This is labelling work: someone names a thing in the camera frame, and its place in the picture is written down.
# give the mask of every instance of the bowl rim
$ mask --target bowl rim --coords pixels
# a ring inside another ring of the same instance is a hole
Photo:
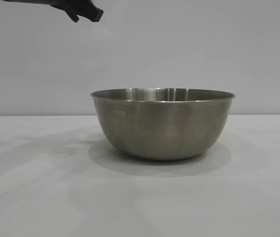
[[[211,99],[211,100],[187,100],[187,101],[144,101],[144,100],[123,100],[123,99],[114,99],[114,98],[107,98],[96,95],[96,93],[99,92],[105,92],[105,91],[113,91],[113,90],[128,90],[128,89],[183,89],[183,90],[198,90],[198,91],[215,91],[215,92],[223,92],[227,93],[230,96],[226,98],[219,98],[219,99]],[[231,92],[226,92],[222,90],[209,90],[209,89],[193,89],[193,88],[179,88],[179,87],[134,87],[134,88],[116,88],[116,89],[105,89],[105,90],[97,90],[90,94],[91,97],[101,100],[109,100],[109,101],[121,101],[121,102],[128,102],[128,103],[167,103],[167,104],[174,104],[174,103],[207,103],[207,102],[216,102],[216,101],[225,101],[225,100],[232,100],[235,98],[235,94]]]

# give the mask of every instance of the gray wall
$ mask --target gray wall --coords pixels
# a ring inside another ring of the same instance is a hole
[[[96,0],[100,23],[0,0],[0,115],[93,114],[89,94],[189,87],[280,114],[280,0]]]

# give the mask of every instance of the mixing bowl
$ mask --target mixing bowl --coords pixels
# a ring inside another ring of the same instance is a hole
[[[175,160],[199,155],[220,136],[234,94],[183,88],[129,88],[91,94],[108,141],[129,155]]]

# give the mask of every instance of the metal bowl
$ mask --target metal bowl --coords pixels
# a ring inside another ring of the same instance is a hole
[[[199,155],[220,136],[234,94],[182,88],[130,88],[91,94],[102,130],[117,149],[140,158]]]

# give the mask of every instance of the white table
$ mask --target white table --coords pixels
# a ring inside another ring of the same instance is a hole
[[[94,116],[0,117],[0,237],[280,237],[280,116],[230,116],[176,163],[120,154]]]

